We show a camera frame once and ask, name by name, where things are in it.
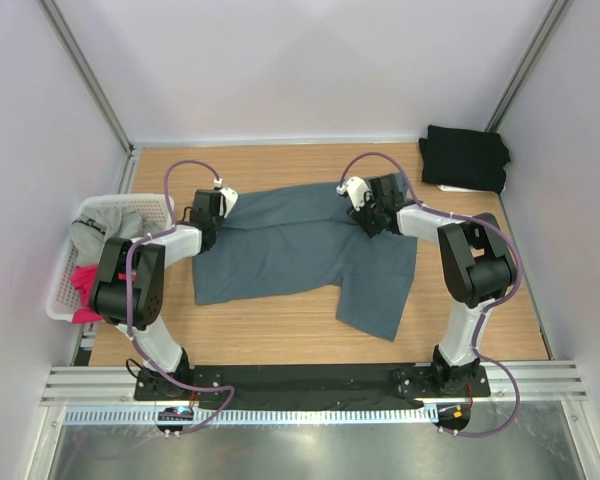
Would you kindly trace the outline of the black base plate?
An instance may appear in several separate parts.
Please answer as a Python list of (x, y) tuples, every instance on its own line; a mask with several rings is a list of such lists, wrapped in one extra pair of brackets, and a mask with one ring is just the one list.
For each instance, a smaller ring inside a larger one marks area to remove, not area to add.
[[(181, 390), (165, 380), (129, 369), (137, 401), (193, 401), (218, 409), (228, 397)], [(415, 409), (425, 399), (487, 398), (491, 389), (485, 368), (471, 377), (442, 386), (427, 364), (315, 364), (198, 366), (192, 369), (199, 387), (229, 385), (235, 389), (230, 410), (375, 411)]]

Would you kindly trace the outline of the grey t-shirt in basket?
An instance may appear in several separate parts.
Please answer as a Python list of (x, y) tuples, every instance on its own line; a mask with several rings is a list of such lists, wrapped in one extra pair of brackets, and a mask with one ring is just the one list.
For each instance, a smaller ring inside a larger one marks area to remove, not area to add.
[(106, 241), (153, 233), (157, 225), (130, 207), (85, 207), (71, 223), (70, 237), (78, 267), (97, 265)]

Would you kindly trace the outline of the pink t-shirt in basket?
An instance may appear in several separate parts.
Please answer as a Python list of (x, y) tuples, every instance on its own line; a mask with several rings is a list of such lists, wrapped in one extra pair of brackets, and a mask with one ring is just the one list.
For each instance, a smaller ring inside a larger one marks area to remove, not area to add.
[[(71, 284), (79, 295), (80, 306), (73, 313), (74, 324), (95, 323), (105, 321), (117, 325), (127, 322), (126, 313), (126, 274), (117, 273), (112, 283), (100, 282), (97, 265), (77, 267), (71, 276)], [(97, 313), (91, 306), (91, 296), (94, 287), (98, 287), (97, 300), (103, 301), (105, 316)]]

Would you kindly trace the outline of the blue-grey t-shirt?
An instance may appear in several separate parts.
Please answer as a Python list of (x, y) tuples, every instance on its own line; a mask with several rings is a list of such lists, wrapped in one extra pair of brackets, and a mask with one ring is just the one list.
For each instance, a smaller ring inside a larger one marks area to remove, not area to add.
[(192, 260), (199, 305), (340, 289), (337, 320), (396, 338), (416, 267), (417, 241), (369, 237), (333, 183), (240, 195), (214, 246)]

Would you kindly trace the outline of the folded black t-shirt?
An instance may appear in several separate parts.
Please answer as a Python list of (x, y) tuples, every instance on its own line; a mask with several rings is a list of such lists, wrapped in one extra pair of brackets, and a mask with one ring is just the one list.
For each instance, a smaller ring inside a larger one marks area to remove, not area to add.
[(496, 194), (505, 189), (511, 157), (497, 133), (429, 125), (418, 146), (425, 183)]

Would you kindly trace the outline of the white plastic basket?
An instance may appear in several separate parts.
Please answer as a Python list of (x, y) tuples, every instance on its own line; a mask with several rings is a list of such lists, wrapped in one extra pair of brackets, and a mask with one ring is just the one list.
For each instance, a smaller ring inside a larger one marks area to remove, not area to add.
[[(169, 198), (171, 207), (175, 205)], [(150, 221), (158, 223), (162, 230), (170, 226), (168, 204), (163, 194), (115, 194), (94, 196), (84, 200), (78, 207), (81, 213), (85, 207), (130, 207)], [(51, 281), (50, 291), (46, 300), (45, 310), (52, 320), (72, 322), (73, 313), (80, 306), (79, 295), (71, 284), (76, 265), (77, 251), (70, 238), (67, 238)]]

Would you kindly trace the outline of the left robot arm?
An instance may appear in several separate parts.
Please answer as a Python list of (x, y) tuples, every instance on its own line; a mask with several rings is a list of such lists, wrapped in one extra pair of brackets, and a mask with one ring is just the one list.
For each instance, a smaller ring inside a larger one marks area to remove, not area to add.
[(112, 237), (105, 243), (89, 306), (125, 334), (169, 399), (182, 399), (190, 391), (234, 392), (230, 386), (194, 384), (188, 355), (172, 338), (161, 310), (166, 269), (210, 250), (237, 200), (238, 193), (227, 186), (199, 190), (185, 221), (135, 240)]

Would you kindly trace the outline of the aluminium frame rail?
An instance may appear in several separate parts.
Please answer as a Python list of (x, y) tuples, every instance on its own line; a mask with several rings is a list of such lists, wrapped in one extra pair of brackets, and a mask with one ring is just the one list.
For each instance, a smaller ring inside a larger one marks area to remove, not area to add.
[(586, 398), (584, 384), (569, 361), (486, 363), (472, 377), (447, 387), (436, 384), (427, 364), (198, 366), (198, 392), (176, 387), (136, 367), (57, 367), (51, 371), (42, 404), (104, 405), (127, 402), (199, 401), (215, 408), (235, 390), (234, 410), (387, 410), (417, 402), (486, 399), (535, 401)]

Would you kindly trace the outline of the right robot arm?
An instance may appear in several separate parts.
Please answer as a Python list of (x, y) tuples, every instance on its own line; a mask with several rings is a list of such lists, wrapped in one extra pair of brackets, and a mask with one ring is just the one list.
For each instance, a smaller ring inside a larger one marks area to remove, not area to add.
[(476, 353), (493, 304), (517, 284), (510, 239), (490, 213), (466, 216), (436, 210), (405, 197), (393, 175), (351, 177), (336, 187), (351, 202), (348, 215), (373, 237), (385, 231), (439, 248), (452, 297), (446, 332), (434, 347), (427, 391), (461, 395), (477, 376)]

